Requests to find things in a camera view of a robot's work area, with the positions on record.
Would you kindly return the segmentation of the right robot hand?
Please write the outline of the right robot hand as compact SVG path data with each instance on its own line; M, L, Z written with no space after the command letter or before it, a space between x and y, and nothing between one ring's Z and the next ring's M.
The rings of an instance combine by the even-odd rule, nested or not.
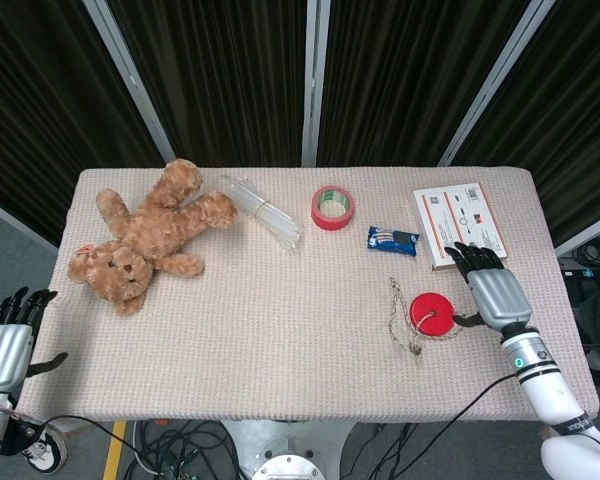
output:
M478 309L471 316L454 314L457 325L464 328L486 325L502 334L525 328L532 307L515 275L504 267L493 250L461 242L444 250L453 259Z

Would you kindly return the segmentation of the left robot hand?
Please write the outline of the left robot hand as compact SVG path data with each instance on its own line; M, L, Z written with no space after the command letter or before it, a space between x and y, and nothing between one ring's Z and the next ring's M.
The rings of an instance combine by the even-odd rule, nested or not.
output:
M56 296L48 289L31 293L22 287L0 302L0 394L15 392L25 379L53 371L68 358L61 352L44 362L32 361L44 312Z

